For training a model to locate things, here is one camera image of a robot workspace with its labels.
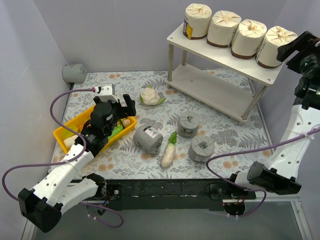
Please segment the cream roll with cartoon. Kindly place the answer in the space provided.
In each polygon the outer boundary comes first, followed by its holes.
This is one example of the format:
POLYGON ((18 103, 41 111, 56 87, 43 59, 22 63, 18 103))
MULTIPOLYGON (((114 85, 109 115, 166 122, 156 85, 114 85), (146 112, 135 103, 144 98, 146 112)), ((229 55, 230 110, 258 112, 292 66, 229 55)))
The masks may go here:
POLYGON ((239 23, 231 44, 231 54, 239 59, 253 58, 264 36, 267 32, 267 26, 259 21, 245 19, 239 23))

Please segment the cream roll with label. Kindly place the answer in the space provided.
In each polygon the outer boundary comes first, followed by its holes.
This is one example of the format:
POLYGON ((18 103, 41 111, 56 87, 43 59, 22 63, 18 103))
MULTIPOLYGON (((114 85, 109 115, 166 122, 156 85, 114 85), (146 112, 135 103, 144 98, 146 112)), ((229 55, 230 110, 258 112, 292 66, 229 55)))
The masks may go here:
POLYGON ((242 18, 232 11, 217 11, 210 21, 207 43, 218 48, 230 47, 241 21, 242 18))

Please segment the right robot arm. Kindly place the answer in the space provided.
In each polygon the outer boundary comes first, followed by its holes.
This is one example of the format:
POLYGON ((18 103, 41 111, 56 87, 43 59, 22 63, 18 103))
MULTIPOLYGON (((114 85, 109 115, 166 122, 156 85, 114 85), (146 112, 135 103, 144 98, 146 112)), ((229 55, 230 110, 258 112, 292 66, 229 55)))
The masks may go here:
POLYGON ((237 199, 247 189, 262 189, 277 195, 297 194, 296 182, 302 158, 320 129, 320 39, 309 31, 280 46, 277 60, 285 61, 289 70, 301 74, 294 90, 290 120, 280 143, 266 163, 255 161, 249 171, 233 174, 226 186, 227 195, 237 199))

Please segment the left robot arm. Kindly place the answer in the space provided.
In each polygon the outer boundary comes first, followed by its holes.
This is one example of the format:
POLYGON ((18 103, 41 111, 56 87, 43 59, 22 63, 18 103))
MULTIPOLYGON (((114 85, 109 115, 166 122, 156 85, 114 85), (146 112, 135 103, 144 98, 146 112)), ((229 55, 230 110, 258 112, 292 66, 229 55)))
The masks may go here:
POLYGON ((69 183, 107 145, 118 121, 136 115, 136 102, 129 94, 124 94, 123 98, 125 106, 118 99, 112 101, 96 96, 95 106, 80 136, 58 166, 32 189, 23 188, 19 192, 21 214, 42 232, 51 231, 62 215, 81 201, 91 197, 101 200, 106 196, 105 180, 95 173, 73 186, 69 183))

